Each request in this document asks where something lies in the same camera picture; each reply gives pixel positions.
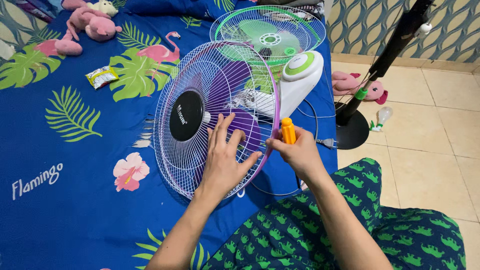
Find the patterned wall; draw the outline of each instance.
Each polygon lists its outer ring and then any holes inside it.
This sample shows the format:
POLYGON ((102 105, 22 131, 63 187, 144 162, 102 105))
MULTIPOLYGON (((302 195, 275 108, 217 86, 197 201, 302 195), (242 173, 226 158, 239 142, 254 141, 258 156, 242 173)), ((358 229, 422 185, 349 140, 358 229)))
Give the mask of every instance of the patterned wall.
MULTIPOLYGON (((327 22, 331 51, 375 55, 380 47, 380 53, 392 34, 390 27, 398 12, 409 9, 414 2, 334 0, 327 22)), ((399 56, 480 62, 480 0, 436 0, 434 4, 437 6, 429 15, 433 25, 430 34, 413 39, 399 56)))

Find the wire fan grille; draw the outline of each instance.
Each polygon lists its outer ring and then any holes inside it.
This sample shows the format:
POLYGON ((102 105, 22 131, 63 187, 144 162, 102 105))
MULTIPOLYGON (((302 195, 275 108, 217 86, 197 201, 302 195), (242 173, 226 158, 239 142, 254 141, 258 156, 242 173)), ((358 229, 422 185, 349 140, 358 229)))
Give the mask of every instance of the wire fan grille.
MULTIPOLYGON (((279 103, 268 66, 252 65, 260 61, 264 62, 243 43, 205 43, 180 61, 162 90, 154 126, 156 159, 171 187, 187 198, 193 197, 202 179, 208 145, 206 130, 207 127, 214 129, 219 113, 236 114, 228 129, 227 141, 234 129, 246 134, 246 140, 237 148, 238 162, 255 151, 264 153, 226 198, 240 191, 266 162, 271 150, 267 149, 265 140, 278 128, 279 103), (174 104, 186 91, 195 92, 202 100, 202 121, 191 138, 180 141, 172 135, 170 118, 179 117, 174 104)), ((189 121, 188 115, 182 117, 185 122, 189 121)))
POLYGON ((315 49, 325 34, 325 26, 315 16, 296 8, 268 5, 229 12, 210 28, 211 41, 245 43, 269 66, 284 64, 296 54, 315 49))

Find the purple fan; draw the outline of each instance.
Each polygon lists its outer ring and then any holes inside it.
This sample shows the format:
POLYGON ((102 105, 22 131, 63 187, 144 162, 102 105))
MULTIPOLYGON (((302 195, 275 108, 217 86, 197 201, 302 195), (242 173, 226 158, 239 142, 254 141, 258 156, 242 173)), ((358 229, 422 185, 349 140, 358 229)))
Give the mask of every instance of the purple fan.
POLYGON ((250 77, 250 66, 244 61, 234 61, 217 71, 208 91, 206 110, 222 108, 243 80, 250 77))
POLYGON ((270 155, 265 140, 276 135, 280 111, 273 75, 248 44, 232 41, 209 42, 195 48, 177 69, 177 75, 170 77, 160 93, 155 115, 154 147, 160 171, 174 190, 192 198, 208 155, 207 128, 215 128, 220 113, 228 116, 233 112, 227 141, 235 129, 245 133, 236 160, 244 162, 255 151, 263 155, 226 195, 232 196, 257 175, 270 155), (225 53, 228 51, 241 53, 233 59, 225 53), (243 107, 248 97, 240 91, 256 91, 249 83, 259 74, 262 82, 271 82, 264 88, 272 94, 243 107))

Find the pink stuffed toy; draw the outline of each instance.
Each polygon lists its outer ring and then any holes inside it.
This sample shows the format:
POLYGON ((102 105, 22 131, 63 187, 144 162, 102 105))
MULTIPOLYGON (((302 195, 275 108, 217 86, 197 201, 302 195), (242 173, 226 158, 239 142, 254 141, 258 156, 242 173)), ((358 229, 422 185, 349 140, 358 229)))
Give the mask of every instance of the pink stuffed toy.
POLYGON ((63 0, 61 6, 68 11, 74 11, 78 8, 87 7, 87 3, 84 0, 63 0))
MULTIPOLYGON (((355 94, 357 87, 360 84, 355 78, 360 77, 359 73, 344 73, 335 71, 332 73, 332 88, 334 96, 343 96, 348 94, 355 94)), ((378 104, 384 104, 387 100, 388 91, 384 90, 381 82, 374 81, 368 88, 366 100, 375 100, 378 104)))
POLYGON ((83 52, 80 44, 72 41, 78 38, 77 32, 85 30, 87 35, 96 41, 112 39, 116 32, 121 32, 120 26, 115 26, 110 16, 87 7, 76 9, 67 21, 67 33, 61 40, 55 39, 57 53, 64 55, 80 55, 83 52))
POLYGON ((96 41, 105 41, 115 36, 116 32, 121 32, 120 26, 115 26, 112 20, 104 17, 94 17, 90 23, 85 27, 87 35, 96 41))

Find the tiled floor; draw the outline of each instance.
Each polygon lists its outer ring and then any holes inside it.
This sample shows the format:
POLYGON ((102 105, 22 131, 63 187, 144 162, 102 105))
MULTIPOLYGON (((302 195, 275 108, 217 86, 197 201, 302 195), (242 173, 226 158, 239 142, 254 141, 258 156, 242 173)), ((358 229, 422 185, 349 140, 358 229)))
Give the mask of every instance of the tiled floor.
MULTIPOLYGON (((332 62, 332 71, 365 75, 368 68, 332 62)), ((391 67, 379 81, 388 101, 363 102, 359 111, 374 122, 383 106, 394 114, 383 132, 370 132, 359 148, 339 150, 338 167, 363 157, 377 160, 383 169, 381 204, 435 209, 454 218, 467 269, 480 269, 480 75, 391 67)))

